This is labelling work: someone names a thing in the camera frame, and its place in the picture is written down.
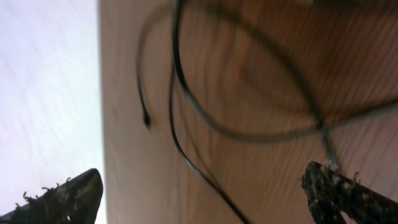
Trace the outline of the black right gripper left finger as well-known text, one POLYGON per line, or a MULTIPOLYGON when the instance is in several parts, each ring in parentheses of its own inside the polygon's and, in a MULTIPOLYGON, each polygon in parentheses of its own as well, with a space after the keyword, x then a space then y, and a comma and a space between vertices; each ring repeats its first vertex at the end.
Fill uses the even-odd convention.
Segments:
POLYGON ((54 187, 42 187, 43 195, 23 193, 25 205, 1 216, 5 224, 95 224, 103 196, 98 169, 67 178, 54 187))

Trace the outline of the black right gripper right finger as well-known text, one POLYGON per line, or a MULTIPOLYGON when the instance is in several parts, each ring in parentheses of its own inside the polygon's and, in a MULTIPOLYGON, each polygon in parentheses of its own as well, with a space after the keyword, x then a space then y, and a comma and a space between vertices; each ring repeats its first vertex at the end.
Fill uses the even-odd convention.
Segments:
POLYGON ((397 202, 317 162, 300 179, 315 223, 397 223, 397 202))

